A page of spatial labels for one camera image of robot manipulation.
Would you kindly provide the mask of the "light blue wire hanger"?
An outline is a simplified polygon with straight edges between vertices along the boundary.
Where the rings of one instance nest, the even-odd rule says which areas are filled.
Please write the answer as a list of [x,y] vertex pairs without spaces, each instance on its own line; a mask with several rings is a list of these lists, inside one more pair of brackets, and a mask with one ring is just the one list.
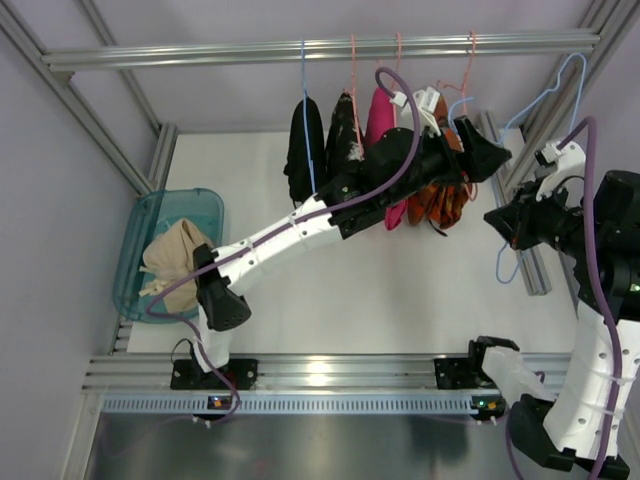
[[555,71],[540,93],[505,125],[498,142],[502,144],[506,134],[517,128],[525,141],[525,148],[512,165],[499,171],[497,188],[504,200],[512,199],[516,187],[532,174],[534,152],[562,127],[574,127],[580,102],[589,86],[590,70],[594,65],[593,53],[565,55],[557,62]]

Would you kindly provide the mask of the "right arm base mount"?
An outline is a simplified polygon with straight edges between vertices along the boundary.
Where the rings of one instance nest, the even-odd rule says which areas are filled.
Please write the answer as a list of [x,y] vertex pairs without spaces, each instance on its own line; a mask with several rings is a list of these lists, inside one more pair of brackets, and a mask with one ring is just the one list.
[[439,390],[494,389],[475,360],[468,357],[446,357],[434,360],[436,385]]

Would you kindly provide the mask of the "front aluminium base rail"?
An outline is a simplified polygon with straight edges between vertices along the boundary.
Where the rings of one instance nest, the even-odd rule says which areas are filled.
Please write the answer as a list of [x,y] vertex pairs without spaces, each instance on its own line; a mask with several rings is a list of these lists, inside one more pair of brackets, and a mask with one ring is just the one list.
[[[440,391],[434,360],[466,354],[236,354],[256,359],[258,377],[241,392],[274,394],[426,393]],[[82,389],[101,393],[187,392],[169,388],[173,362],[187,354],[113,354],[90,360]]]

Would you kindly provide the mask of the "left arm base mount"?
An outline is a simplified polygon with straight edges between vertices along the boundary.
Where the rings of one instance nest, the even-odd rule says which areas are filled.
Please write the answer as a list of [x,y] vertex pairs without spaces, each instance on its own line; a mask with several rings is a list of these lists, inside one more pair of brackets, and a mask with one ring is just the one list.
[[[218,369],[228,383],[238,391],[253,388],[258,377],[258,361],[256,359],[231,359],[229,363]],[[195,359],[179,359],[173,362],[169,388],[175,391],[230,391],[213,371],[205,372]]]

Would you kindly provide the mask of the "beige drawstring trousers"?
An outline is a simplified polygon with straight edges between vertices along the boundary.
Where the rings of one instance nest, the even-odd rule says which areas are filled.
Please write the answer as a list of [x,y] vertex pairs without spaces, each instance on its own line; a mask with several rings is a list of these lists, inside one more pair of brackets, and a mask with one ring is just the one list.
[[[164,233],[157,235],[144,250],[139,271],[151,276],[139,290],[140,299],[150,300],[195,270],[193,251],[214,242],[189,219],[180,218]],[[169,293],[163,300],[165,310],[187,315],[197,308],[196,283],[191,280]]]

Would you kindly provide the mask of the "orange patterned garment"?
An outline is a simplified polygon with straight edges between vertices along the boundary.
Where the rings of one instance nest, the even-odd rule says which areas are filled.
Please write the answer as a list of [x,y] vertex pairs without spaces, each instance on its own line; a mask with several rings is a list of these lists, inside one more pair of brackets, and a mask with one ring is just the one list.
[[[453,150],[462,152],[459,137],[450,127],[448,106],[443,96],[436,104],[434,116],[448,145]],[[407,219],[411,226],[426,221],[440,235],[447,236],[445,231],[460,221],[464,206],[473,200],[474,187],[469,183],[457,186],[429,185],[408,199]]]

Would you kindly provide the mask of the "black hanging garment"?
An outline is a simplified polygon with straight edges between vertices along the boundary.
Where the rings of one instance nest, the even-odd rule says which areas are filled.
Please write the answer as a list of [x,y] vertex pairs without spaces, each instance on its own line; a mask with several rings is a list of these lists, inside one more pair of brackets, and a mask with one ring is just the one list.
[[[294,202],[304,202],[312,195],[305,150],[302,107],[302,101],[300,101],[293,112],[286,163],[283,169],[283,173],[287,177],[289,197]],[[315,165],[318,191],[328,182],[328,176],[323,124],[318,106],[311,98],[308,98],[308,118],[311,153]]]

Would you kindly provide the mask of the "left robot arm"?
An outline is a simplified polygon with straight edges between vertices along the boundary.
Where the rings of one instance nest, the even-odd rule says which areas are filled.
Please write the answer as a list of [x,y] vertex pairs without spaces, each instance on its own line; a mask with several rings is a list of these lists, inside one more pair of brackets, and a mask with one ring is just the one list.
[[244,295],[275,267],[380,223],[388,207],[424,187],[482,183],[511,158],[468,118],[454,125],[461,150],[450,147],[445,135],[391,129],[366,149],[363,161],[353,162],[287,217],[235,244],[196,248],[199,332],[192,355],[201,370],[228,363],[230,332],[251,316]]

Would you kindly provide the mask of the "teal plastic bin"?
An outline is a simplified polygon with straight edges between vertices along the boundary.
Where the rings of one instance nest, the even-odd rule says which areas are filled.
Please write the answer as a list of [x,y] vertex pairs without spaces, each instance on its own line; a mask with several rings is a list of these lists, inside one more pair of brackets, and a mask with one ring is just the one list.
[[145,266],[144,250],[182,219],[191,221],[214,244],[222,240],[224,203],[212,190],[160,190],[140,198],[133,207],[112,290],[114,306],[126,319],[151,324],[171,321],[146,313],[154,296],[142,296],[140,291],[151,284],[155,275],[141,269]]

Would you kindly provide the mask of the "black white speckled garment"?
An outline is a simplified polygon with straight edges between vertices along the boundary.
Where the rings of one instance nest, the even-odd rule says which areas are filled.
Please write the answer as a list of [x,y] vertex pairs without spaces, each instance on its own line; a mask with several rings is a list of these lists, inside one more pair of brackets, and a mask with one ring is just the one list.
[[325,144],[327,175],[348,185],[358,187],[361,163],[364,160],[360,146],[362,130],[356,124],[354,102],[349,93],[342,93],[333,109]]

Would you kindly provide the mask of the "blue hanger with black garment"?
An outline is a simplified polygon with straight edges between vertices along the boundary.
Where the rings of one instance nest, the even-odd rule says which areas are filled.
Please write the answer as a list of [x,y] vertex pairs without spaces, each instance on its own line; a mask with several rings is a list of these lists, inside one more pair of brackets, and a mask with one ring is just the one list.
[[305,139],[305,150],[307,158],[307,166],[309,169],[310,186],[312,194],[317,192],[315,165],[311,153],[311,139],[309,131],[309,118],[308,118],[308,90],[307,90],[307,77],[306,77],[306,63],[305,63],[305,40],[302,38],[300,41],[300,59],[301,59],[301,89],[302,89],[302,112],[303,112],[303,128]]

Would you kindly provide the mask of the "aluminium hanging rail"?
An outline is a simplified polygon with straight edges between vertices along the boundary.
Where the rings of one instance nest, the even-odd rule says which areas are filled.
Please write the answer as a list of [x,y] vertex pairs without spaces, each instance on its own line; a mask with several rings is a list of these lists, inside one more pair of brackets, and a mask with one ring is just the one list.
[[[476,55],[589,53],[601,36],[592,29],[476,34]],[[55,72],[143,68],[289,63],[300,61],[300,41],[166,46],[106,46],[50,50],[42,61]],[[356,59],[396,58],[396,38],[356,38]],[[402,37],[402,58],[465,57],[469,33]],[[305,40],[305,60],[351,61],[350,39]]]

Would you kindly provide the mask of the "pink hanging garment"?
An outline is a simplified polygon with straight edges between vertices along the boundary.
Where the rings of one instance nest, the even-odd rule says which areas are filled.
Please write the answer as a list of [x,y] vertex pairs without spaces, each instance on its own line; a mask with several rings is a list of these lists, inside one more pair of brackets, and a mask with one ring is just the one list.
[[[383,168],[384,175],[389,178],[394,170],[394,158],[388,159],[386,154],[390,152],[387,133],[393,133],[396,127],[395,108],[385,92],[377,87],[374,90],[369,106],[364,145],[374,154],[374,160]],[[389,206],[384,216],[384,226],[387,231],[395,230],[400,226],[403,215],[408,206],[407,200]]]

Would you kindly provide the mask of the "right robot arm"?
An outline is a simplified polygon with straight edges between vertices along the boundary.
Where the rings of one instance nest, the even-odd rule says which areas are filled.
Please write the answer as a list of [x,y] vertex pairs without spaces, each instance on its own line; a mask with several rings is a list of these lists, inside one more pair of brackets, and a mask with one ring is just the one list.
[[565,380],[552,395],[506,341],[485,347],[482,371],[509,405],[512,445],[539,466],[626,479],[618,434],[639,369],[639,176],[613,170],[579,207],[538,198],[528,182],[485,220],[516,250],[541,243],[575,261],[578,327]]

